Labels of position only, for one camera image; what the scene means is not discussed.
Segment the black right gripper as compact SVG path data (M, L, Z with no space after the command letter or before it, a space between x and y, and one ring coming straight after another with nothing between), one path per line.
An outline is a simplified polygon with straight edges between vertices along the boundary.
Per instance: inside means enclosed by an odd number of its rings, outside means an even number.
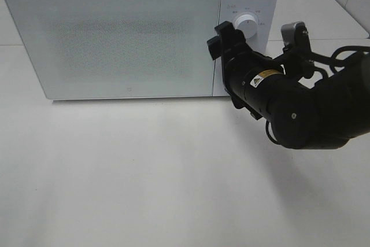
M217 36L206 43L212 60L221 59L223 84L237 109L247 109L256 119L276 120L285 113L285 75L268 57L247 47L243 32L224 21Z

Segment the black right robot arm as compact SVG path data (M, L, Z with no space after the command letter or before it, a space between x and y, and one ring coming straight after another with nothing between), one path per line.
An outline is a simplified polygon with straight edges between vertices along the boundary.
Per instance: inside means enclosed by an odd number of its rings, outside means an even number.
M288 149L337 149L369 133L369 47L314 53L303 22L282 26L283 52L254 51L225 21L207 42L220 59L223 86L235 108L265 119L265 131Z

